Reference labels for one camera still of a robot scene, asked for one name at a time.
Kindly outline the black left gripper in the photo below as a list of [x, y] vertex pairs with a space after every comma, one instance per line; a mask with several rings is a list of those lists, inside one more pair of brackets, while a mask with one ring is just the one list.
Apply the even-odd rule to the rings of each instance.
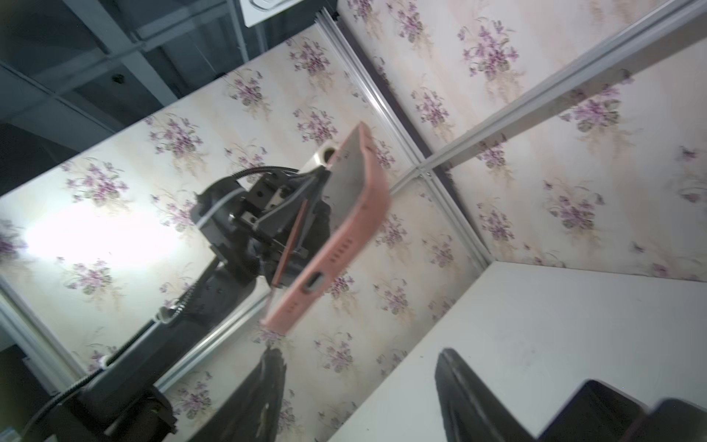
[[289, 287], [331, 237], [331, 207], [323, 201], [331, 172], [262, 171], [243, 201], [252, 252], [274, 287]]

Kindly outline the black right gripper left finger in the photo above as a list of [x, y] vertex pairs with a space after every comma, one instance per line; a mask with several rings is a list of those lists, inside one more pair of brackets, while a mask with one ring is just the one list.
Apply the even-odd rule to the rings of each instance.
[[283, 354], [268, 348], [258, 365], [216, 414], [192, 437], [193, 441], [274, 441], [285, 390]]

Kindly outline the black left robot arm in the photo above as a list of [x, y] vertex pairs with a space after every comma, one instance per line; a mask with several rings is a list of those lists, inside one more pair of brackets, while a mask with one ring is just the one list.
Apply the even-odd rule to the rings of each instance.
[[331, 173], [265, 166], [218, 180], [197, 195], [191, 220], [214, 259], [170, 307], [161, 308], [101, 367], [40, 409], [25, 441], [161, 441], [177, 413], [156, 382], [252, 294], [258, 277], [293, 282], [330, 234], [321, 200]]

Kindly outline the black phone pink edge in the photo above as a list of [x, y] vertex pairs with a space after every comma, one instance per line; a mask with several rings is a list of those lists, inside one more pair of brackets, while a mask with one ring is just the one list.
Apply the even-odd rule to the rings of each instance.
[[359, 123], [346, 137], [326, 171], [331, 175], [319, 201], [330, 211], [322, 227], [313, 225], [309, 231], [328, 237], [261, 321], [264, 328], [281, 335], [302, 319], [362, 252], [390, 208], [386, 172], [377, 160], [377, 147], [366, 123]]

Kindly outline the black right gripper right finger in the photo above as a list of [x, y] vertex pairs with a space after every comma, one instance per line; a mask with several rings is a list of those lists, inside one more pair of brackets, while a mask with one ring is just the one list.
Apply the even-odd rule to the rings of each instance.
[[448, 441], [533, 439], [456, 350], [439, 354], [435, 382]]

